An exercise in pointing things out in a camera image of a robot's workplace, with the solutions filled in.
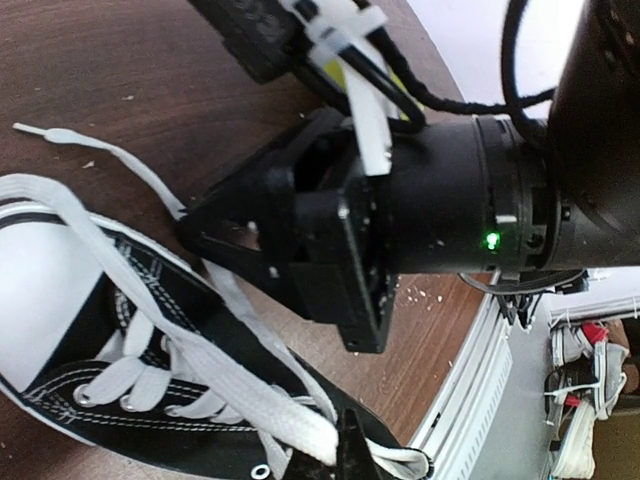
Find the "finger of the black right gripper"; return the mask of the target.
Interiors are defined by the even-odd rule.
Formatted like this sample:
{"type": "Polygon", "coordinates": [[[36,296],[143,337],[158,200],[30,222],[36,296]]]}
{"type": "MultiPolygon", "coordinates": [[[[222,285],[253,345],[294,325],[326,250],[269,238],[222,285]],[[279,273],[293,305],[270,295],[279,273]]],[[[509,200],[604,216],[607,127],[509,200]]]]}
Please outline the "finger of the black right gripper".
{"type": "Polygon", "coordinates": [[[295,313],[300,295],[279,257],[276,223],[267,218],[265,186],[240,170],[214,183],[177,221],[177,237],[190,252],[238,275],[295,313]]]}

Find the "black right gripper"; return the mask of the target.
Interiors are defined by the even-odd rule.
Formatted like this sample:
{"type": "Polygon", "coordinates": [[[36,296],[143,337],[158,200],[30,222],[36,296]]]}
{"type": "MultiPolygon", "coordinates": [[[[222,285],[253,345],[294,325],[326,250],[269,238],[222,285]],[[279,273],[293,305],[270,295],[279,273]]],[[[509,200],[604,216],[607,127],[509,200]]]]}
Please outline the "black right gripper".
{"type": "Polygon", "coordinates": [[[380,353],[401,274],[499,271],[496,296],[552,285],[545,268],[555,192],[544,155],[507,120],[478,117],[397,140],[391,170],[368,176],[354,128],[320,109],[209,189],[216,199],[294,197],[294,263],[307,313],[346,349],[380,353]]]}

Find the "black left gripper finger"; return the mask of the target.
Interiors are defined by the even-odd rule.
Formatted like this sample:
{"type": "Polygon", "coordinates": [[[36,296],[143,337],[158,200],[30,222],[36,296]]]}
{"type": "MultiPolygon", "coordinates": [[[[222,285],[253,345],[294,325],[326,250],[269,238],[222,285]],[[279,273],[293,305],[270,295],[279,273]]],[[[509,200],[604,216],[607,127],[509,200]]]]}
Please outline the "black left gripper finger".
{"type": "Polygon", "coordinates": [[[326,466],[319,460],[294,451],[287,466],[287,479],[294,480],[381,480],[367,446],[356,412],[345,409],[338,422],[339,443],[335,466],[326,466]]]}

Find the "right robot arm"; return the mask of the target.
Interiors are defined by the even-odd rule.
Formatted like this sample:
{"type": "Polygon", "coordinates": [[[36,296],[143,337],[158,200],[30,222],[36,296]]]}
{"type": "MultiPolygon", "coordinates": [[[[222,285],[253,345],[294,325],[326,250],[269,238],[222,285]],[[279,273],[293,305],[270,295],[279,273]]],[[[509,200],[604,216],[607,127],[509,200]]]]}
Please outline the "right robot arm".
{"type": "Polygon", "coordinates": [[[505,105],[429,96],[377,35],[405,89],[375,84],[460,121],[426,125],[414,112],[373,176],[351,109],[316,110],[211,187],[178,221],[180,243],[367,353],[385,348],[401,274],[499,271],[494,295],[525,296],[637,265],[639,5],[585,3],[547,122],[516,95],[523,10],[511,2],[504,24],[505,105]]]}

